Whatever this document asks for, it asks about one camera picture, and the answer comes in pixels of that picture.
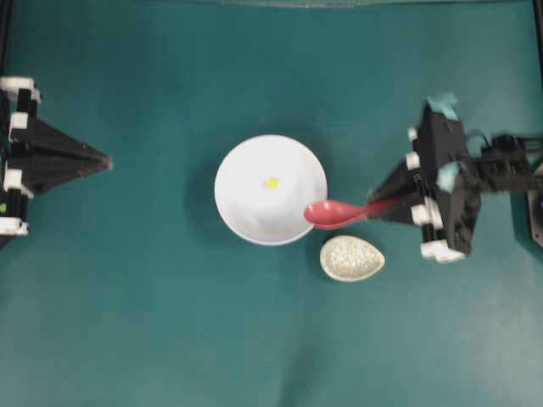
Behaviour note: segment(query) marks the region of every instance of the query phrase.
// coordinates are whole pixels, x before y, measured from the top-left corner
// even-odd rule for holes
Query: teal table surface
[[[443,3],[444,0],[144,0],[148,2],[208,3],[264,8],[354,8],[377,4]],[[446,0],[447,3],[469,3],[480,0]],[[492,0],[506,2],[511,0]]]
[[[213,197],[230,148],[279,133],[363,202],[443,91],[468,129],[543,131],[531,2],[17,0],[12,23],[7,73],[115,169],[35,199],[0,253],[2,406],[543,404],[543,250],[508,195],[453,265],[415,228],[349,227],[386,257],[355,284],[320,269],[333,233],[255,246]]]

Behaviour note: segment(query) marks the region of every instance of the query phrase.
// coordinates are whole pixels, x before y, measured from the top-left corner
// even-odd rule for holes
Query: bowl rim
[[[319,167],[320,167],[320,170],[321,170],[321,173],[322,173],[322,176],[324,178],[324,189],[325,189],[325,197],[324,199],[327,198],[328,196],[328,180],[327,180],[327,177],[326,177],[326,172],[324,171],[324,168],[322,167],[322,163],[321,161],[319,160],[319,158],[315,155],[315,153],[313,153],[304,143],[296,140],[295,138],[292,138],[292,137],[287,137],[287,136],[283,136],[283,135],[280,135],[280,134],[260,134],[259,136],[253,136],[253,137],[249,137],[245,140],[243,140],[242,142],[240,142],[239,144],[235,145],[228,153],[227,155],[225,155],[224,159],[222,159],[221,161],[221,164],[219,165],[219,168],[217,169],[217,172],[216,172],[216,175],[215,175],[215,188],[214,188],[214,198],[215,198],[215,206],[217,208],[217,210],[219,211],[219,215],[221,216],[222,218],[222,221],[228,226],[228,228],[233,231],[237,236],[241,237],[243,240],[247,241],[247,242],[250,242],[250,243],[254,243],[254,244],[259,244],[261,246],[282,246],[284,244],[289,244],[289,243],[292,243],[292,242],[295,242],[299,239],[301,239],[302,237],[304,237],[306,234],[308,234],[310,231],[313,230],[313,228],[315,227],[314,225],[312,224],[309,224],[307,226],[306,229],[304,229],[301,233],[299,233],[298,235],[294,236],[294,237],[291,237],[289,239],[286,239],[286,240],[282,240],[282,241],[278,241],[278,242],[267,242],[267,241],[261,241],[261,240],[258,240],[258,239],[254,239],[252,237],[248,237],[248,236],[245,236],[242,232],[240,231],[237,231],[229,222],[228,220],[226,219],[225,215],[223,214],[223,212],[221,211],[221,207],[217,201],[217,179],[219,177],[219,174],[221,172],[221,168],[222,166],[224,165],[224,163],[227,161],[228,157],[232,154],[232,152],[234,150],[236,150],[237,148],[240,148],[242,145],[244,145],[246,142],[253,142],[255,141],[255,139],[258,139],[258,138],[278,138],[278,139],[286,139],[288,140],[289,142],[294,142],[294,143],[297,143],[299,144],[300,146],[302,146],[303,149],[307,150],[307,152],[309,152],[310,156],[313,157],[313,159],[315,159],[315,161],[319,164]]]

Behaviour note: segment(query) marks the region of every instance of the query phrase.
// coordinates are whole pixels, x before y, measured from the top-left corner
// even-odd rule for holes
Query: white dish
[[[322,246],[321,266],[334,280],[358,282],[381,270],[384,256],[358,237],[336,236]]]
[[[305,220],[305,207],[326,197],[326,176],[315,154],[285,136],[241,142],[222,160],[215,178],[221,218],[243,239],[266,246],[303,237],[313,227]]]

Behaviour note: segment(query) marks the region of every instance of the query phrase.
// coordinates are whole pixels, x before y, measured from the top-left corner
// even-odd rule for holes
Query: green tablecloth
[[[543,251],[507,195],[454,265],[422,260],[415,228],[350,227],[387,261],[357,284],[320,270],[331,233],[258,247],[213,200],[225,153],[272,132],[317,154],[330,197],[362,202],[443,91],[468,129],[541,131],[530,2],[18,0],[9,45],[39,115],[115,169],[36,199],[0,253],[2,405],[543,403]]]

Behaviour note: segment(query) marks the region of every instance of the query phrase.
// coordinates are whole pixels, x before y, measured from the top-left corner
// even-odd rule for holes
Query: robotic arm
[[[471,253],[482,193],[543,191],[543,176],[533,172],[528,160],[543,151],[543,139],[503,134],[487,142],[480,157],[472,157],[452,106],[431,99],[409,138],[413,152],[370,194],[368,203],[401,200],[370,217],[420,227],[427,259],[446,263]]]
[[[0,248],[28,234],[26,212],[35,195],[113,167],[107,155],[39,120],[41,101],[31,78],[0,78]]]

